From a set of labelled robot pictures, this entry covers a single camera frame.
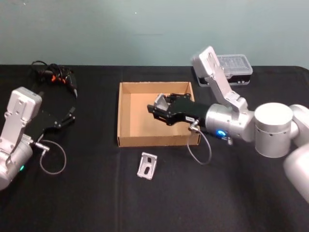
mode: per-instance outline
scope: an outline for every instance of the cable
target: cable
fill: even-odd
[[[60,171],[55,172],[55,173],[51,173],[51,172],[47,171],[47,170],[43,167],[43,165],[42,165],[42,160],[43,160],[43,157],[44,157],[44,154],[42,154],[42,155],[41,155],[41,158],[40,158],[40,167],[42,168],[42,170],[43,170],[45,173],[47,173],[47,174],[49,174],[49,175],[57,175],[57,174],[61,173],[61,172],[66,168],[66,165],[67,165],[67,155],[66,155],[66,152],[64,151],[64,149],[62,148],[62,146],[60,146],[58,143],[56,143],[56,142],[54,142],[54,141],[50,141],[50,140],[44,139],[44,140],[42,140],[42,142],[46,142],[46,143],[51,143],[51,144],[57,145],[57,146],[61,149],[61,151],[62,151],[62,153],[63,153],[64,164],[63,164],[63,167],[62,167],[62,169],[61,169]]]
[[[209,144],[208,139],[206,138],[206,136],[205,136],[198,128],[196,128],[196,132],[199,133],[200,135],[202,135],[202,137],[204,138],[205,142],[206,142],[207,145],[208,145],[208,149],[209,149],[208,161],[202,163],[201,161],[199,161],[199,160],[195,157],[195,155],[194,155],[193,152],[191,151],[190,146],[189,146],[189,141],[190,141],[191,136],[194,134],[193,132],[191,133],[190,137],[188,138],[188,141],[187,141],[187,148],[188,148],[188,150],[189,150],[191,156],[192,156],[192,157],[195,159],[195,161],[198,162],[200,165],[209,164],[210,161],[211,161],[211,158],[212,158],[211,145]]]

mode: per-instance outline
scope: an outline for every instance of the wall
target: wall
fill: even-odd
[[[304,0],[0,0],[0,64],[189,65],[207,45],[309,68]]]

